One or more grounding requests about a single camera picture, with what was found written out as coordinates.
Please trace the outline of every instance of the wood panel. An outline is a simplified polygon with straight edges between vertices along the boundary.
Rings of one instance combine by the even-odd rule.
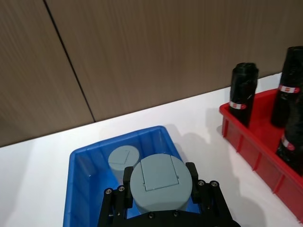
[[[97,120],[280,72],[301,0],[47,0]]]
[[[43,2],[0,1],[0,146],[92,122]]]

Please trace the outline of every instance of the black bottle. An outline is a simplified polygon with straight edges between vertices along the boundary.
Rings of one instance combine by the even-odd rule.
[[[243,125],[249,126],[259,70],[254,63],[239,63],[232,70],[230,112]]]
[[[303,175],[303,93],[296,101],[290,101],[290,116],[276,153]]]
[[[271,123],[285,127],[289,117],[289,101],[295,100],[303,85],[303,46],[287,49],[280,86],[275,99]]]

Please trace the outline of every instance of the gray cylinder lid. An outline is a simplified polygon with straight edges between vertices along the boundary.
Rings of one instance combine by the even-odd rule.
[[[167,154],[156,154],[136,165],[130,186],[139,210],[177,210],[190,197],[192,179],[182,161]]]
[[[114,170],[121,170],[128,166],[134,166],[139,161],[139,151],[137,148],[129,145],[121,146],[113,150],[109,155],[109,166]]]

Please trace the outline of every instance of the white table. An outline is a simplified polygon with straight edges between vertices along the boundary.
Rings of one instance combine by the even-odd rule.
[[[276,88],[280,74],[260,79],[257,91]],[[217,180],[242,227],[301,227],[295,216],[222,138],[219,106],[230,88],[130,113],[0,148],[0,227],[60,227],[70,153],[91,143],[164,125],[183,161],[199,177]]]

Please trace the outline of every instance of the label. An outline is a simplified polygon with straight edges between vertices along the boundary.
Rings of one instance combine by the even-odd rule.
[[[283,85],[279,86],[279,90],[283,91],[285,93],[299,93],[300,92],[299,87],[286,87],[286,86],[283,86]]]
[[[291,144],[285,137],[285,135],[282,136],[281,138],[282,144],[284,145],[284,147],[286,147],[288,150],[294,150],[295,147],[293,144]]]
[[[229,106],[237,110],[244,110],[246,108],[245,104],[237,104],[232,101],[229,102]]]

